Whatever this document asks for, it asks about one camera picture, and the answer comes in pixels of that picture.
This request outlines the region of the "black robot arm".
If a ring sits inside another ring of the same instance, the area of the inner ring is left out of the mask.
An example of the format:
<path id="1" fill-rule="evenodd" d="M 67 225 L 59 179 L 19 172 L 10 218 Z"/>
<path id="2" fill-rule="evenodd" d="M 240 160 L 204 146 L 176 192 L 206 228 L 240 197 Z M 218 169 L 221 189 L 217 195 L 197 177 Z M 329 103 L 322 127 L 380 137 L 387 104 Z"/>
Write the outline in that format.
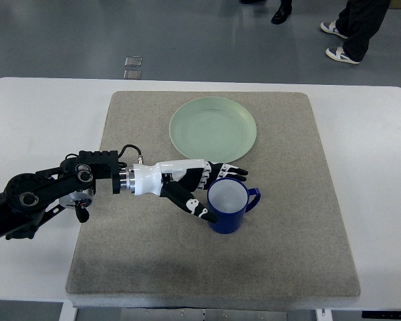
<path id="1" fill-rule="evenodd" d="M 87 207 L 96 192 L 96 181 L 110 179 L 112 192 L 118 194 L 126 185 L 122 175 L 127 164 L 120 161 L 127 148 L 138 152 L 138 162 L 143 162 L 141 150 L 125 145 L 121 151 L 84 151 L 69 154 L 60 166 L 14 176 L 0 193 L 0 237 L 6 239 L 33 239 L 35 233 L 66 207 L 76 211 L 79 222 L 89 219 Z M 52 203 L 69 198 L 69 205 Z"/>

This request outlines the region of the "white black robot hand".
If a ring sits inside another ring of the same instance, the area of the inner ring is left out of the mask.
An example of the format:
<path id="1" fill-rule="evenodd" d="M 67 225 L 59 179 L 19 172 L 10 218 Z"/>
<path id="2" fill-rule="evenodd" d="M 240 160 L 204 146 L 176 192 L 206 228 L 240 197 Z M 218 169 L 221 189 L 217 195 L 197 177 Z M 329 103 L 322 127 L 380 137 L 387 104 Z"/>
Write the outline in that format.
<path id="1" fill-rule="evenodd" d="M 135 164 L 126 169 L 126 188 L 134 195 L 154 194 L 169 199 L 183 211 L 216 223 L 211 213 L 194 195 L 206 191 L 213 182 L 228 177 L 244 182 L 248 172 L 227 163 L 203 159 L 159 162 L 152 166 Z"/>

